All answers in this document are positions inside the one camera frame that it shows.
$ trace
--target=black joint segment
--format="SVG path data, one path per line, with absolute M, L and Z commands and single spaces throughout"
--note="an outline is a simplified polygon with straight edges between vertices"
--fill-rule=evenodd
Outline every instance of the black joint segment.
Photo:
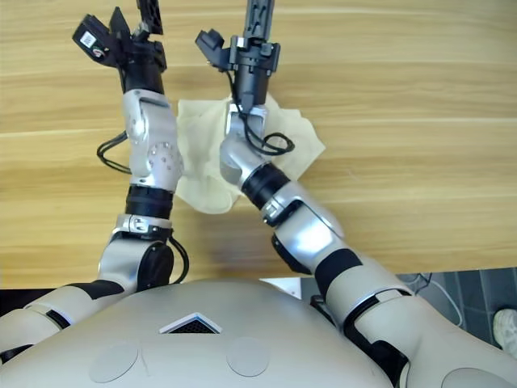
M 47 311 L 46 314 L 51 320 L 55 322 L 56 325 L 58 325 L 61 329 L 65 329 L 68 326 L 70 326 L 70 322 L 66 320 L 65 317 L 63 317 L 61 314 L 59 314 L 57 311 L 50 310 Z
M 406 291 L 398 289 L 401 295 L 409 295 Z M 408 362 L 408 358 L 392 344 L 385 341 L 379 340 L 370 344 L 370 342 L 362 335 L 357 327 L 355 327 L 355 321 L 363 313 L 370 310 L 373 306 L 379 303 L 379 299 L 374 295 L 368 298 L 366 301 L 358 305 L 349 315 L 346 317 L 343 323 L 343 334 L 366 353 L 376 364 L 380 366 L 386 373 L 393 386 L 398 386 L 402 370 Z
M 121 285 L 110 280 L 95 280 L 91 283 L 72 283 L 68 286 L 83 290 L 92 300 L 124 292 Z
M 2 364 L 5 364 L 6 362 L 8 362 L 8 360 L 12 360 L 16 356 L 18 356 L 21 352 L 24 352 L 27 349 L 29 349 L 31 346 L 32 346 L 32 344 L 22 345 L 22 346 L 18 346 L 17 348 L 12 348 L 12 349 L 6 350 L 4 352 L 1 352 L 0 360 L 2 360 Z
M 144 253 L 138 268 L 137 292 L 168 285 L 174 265 L 172 249 L 163 242 L 156 242 Z
M 290 179 L 272 163 L 255 170 L 242 185 L 242 192 L 261 209 Z
M 126 197 L 126 214 L 168 220 L 172 210 L 172 192 L 132 184 Z
M 325 257 L 316 267 L 314 278 L 322 296 L 326 298 L 332 281 L 347 269 L 363 265 L 359 257 L 350 249 L 338 249 Z
M 296 260 L 294 256 L 292 256 L 289 251 L 285 249 L 284 245 L 276 237 L 276 234 L 273 234 L 273 237 L 271 237 L 271 243 L 273 244 L 276 253 L 278 253 L 282 260 L 285 261 L 289 268 L 291 268 L 291 271 L 304 273 L 305 275 L 311 274 L 311 271 L 306 266 Z

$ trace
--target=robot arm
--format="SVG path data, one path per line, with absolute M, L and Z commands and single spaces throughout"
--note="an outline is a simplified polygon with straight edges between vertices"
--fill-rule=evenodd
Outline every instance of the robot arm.
M 248 125 L 263 137 L 267 112 L 262 96 L 276 65 L 265 79 L 255 76 L 256 82 L 247 82 L 256 72 L 246 59 L 256 52 L 237 42 L 245 41 L 251 25 L 264 32 L 259 37 L 264 44 L 272 7 L 272 0 L 248 1 L 244 38 L 232 38 L 226 49 L 230 55 L 221 50 L 224 41 L 213 30 L 196 40 L 215 67 L 235 72 L 237 93 L 220 147 L 221 174 L 275 229 L 273 247 L 288 266 L 314 275 L 336 328 L 385 371 L 393 386 L 513 386 L 515 360 L 452 325 L 375 260 L 350 248 L 334 216 L 245 136 Z M 278 51 L 273 62 L 278 62 Z M 235 114 L 240 111 L 246 116 Z
M 163 49 L 147 41 L 150 32 L 161 33 L 159 18 L 150 14 L 149 2 L 142 0 L 139 7 L 143 21 L 132 35 L 118 7 L 110 30 L 87 15 L 74 34 L 94 61 L 120 72 L 131 143 L 125 212 L 103 252 L 97 280 L 60 287 L 0 319 L 0 364 L 131 293 L 169 283 L 174 256 L 166 242 L 183 160 L 174 114 L 163 93 Z
M 343 240 L 331 214 L 271 163 L 241 190 L 275 228 L 273 247 L 295 272 L 314 275 L 335 325 L 395 386 L 512 386 L 517 363 L 452 325 L 375 260 Z

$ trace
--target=cloth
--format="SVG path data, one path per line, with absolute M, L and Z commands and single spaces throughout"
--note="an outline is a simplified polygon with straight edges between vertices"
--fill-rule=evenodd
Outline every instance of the cloth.
M 228 102 L 229 99 L 181 99 L 178 102 L 178 146 L 185 171 L 176 195 L 203 213 L 226 213 L 242 196 L 237 187 L 227 183 L 219 172 L 219 146 L 225 137 Z M 274 157 L 272 162 L 289 179 L 298 180 L 325 146 L 300 111 L 280 108 L 270 95 L 266 99 L 266 108 L 266 135 L 281 132 L 295 144 L 292 152 Z

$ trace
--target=wood grain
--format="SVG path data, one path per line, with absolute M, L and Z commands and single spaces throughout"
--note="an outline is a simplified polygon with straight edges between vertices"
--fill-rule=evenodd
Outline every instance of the wood grain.
M 123 128 L 118 77 L 70 39 L 85 13 L 107 22 L 115 5 L 136 23 L 134 0 L 0 0 L 3 288 L 92 280 L 124 208 L 127 177 L 95 157 Z M 161 8 L 168 97 L 226 96 L 193 41 L 240 33 L 245 2 Z M 327 146 L 301 181 L 395 272 L 517 265 L 516 18 L 511 0 L 276 2 L 270 91 Z M 209 216 L 177 199 L 173 221 L 189 279 L 290 274 L 245 200 Z

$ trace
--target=shoe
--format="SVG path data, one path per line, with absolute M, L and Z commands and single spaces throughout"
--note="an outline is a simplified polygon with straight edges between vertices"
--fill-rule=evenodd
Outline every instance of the shoe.
M 517 310 L 504 309 L 495 313 L 494 338 L 505 353 L 517 359 Z

